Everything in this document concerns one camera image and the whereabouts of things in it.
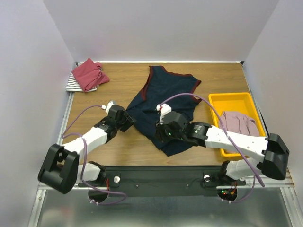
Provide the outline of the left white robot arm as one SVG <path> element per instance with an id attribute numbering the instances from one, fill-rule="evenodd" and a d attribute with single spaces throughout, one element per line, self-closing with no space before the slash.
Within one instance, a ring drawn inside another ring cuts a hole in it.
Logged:
<path id="1" fill-rule="evenodd" d="M 87 162 L 87 155 L 112 140 L 118 131 L 125 132 L 134 119 L 119 105 L 101 106 L 107 115 L 84 135 L 63 145 L 53 144 L 38 173 L 38 181 L 61 192 L 68 193 L 79 183 L 91 182 L 101 186 L 105 182 L 105 168 L 95 162 Z"/>

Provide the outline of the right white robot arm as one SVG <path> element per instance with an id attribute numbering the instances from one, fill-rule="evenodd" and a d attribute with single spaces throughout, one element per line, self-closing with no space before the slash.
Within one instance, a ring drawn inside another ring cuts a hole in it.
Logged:
<path id="1" fill-rule="evenodd" d="M 218 180 L 229 184 L 247 176 L 264 175 L 285 180 L 289 149 L 278 134 L 255 137 L 224 131 L 204 122 L 189 122 L 182 114 L 170 112 L 155 123 L 155 137 L 162 142 L 179 140 L 192 146 L 236 151 L 242 159 L 225 161 Z"/>

